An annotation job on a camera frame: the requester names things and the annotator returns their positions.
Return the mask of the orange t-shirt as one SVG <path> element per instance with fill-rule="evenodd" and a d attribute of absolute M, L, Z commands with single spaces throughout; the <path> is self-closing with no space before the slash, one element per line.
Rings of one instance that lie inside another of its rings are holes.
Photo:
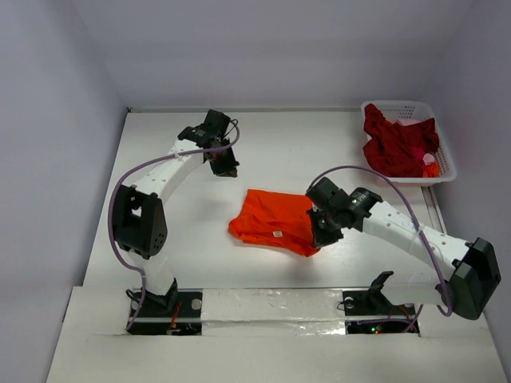
<path fill-rule="evenodd" d="M 319 252 L 313 246 L 308 211 L 312 202 L 304 195 L 249 189 L 240 213 L 228 232 L 246 244 L 275 247 L 303 257 Z"/>

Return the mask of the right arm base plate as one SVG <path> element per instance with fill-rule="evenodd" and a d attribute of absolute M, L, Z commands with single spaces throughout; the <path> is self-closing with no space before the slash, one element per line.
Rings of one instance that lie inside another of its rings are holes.
<path fill-rule="evenodd" d="M 420 333 L 418 324 L 411 325 L 416 316 L 414 304 L 393 305 L 382 293 L 393 274 L 384 271 L 367 288 L 343 291 L 337 309 L 344 313 L 348 334 Z"/>

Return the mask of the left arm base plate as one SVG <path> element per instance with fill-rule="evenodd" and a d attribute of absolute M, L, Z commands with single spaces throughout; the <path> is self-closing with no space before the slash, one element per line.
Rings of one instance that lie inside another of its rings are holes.
<path fill-rule="evenodd" d="M 168 310 L 150 298 L 142 303 L 139 314 L 129 327 L 131 335 L 196 336 L 202 334 L 202 290 L 179 290 L 177 300 Z"/>

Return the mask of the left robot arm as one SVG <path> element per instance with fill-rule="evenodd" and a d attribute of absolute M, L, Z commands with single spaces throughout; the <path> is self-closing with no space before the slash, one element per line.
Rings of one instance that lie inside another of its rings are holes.
<path fill-rule="evenodd" d="M 109 241 L 120 263 L 142 277 L 140 292 L 130 295 L 140 307 L 151 307 L 160 315 L 175 310 L 176 278 L 161 255 L 168 237 L 164 206 L 203 164 L 209 164 L 215 176 L 237 176 L 235 141 L 228 138 L 228 130 L 236 126 L 226 114 L 210 109 L 201 124 L 177 135 L 166 155 L 131 169 L 131 173 L 145 172 L 138 181 L 125 184 L 127 175 L 117 181 L 109 202 Z"/>

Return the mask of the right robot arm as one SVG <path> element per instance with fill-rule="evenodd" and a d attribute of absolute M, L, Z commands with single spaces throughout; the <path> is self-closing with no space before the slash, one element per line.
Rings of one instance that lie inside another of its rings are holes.
<path fill-rule="evenodd" d="M 327 177 L 309 187 L 306 196 L 312 202 L 307 214 L 314 247 L 338 242 L 344 229 L 356 230 L 432 267 L 437 275 L 434 292 L 415 290 L 411 303 L 444 305 L 461 318 L 476 320 L 501 282 L 493 244 L 483 238 L 468 242 L 448 236 L 401 213 L 366 188 L 346 193 Z"/>

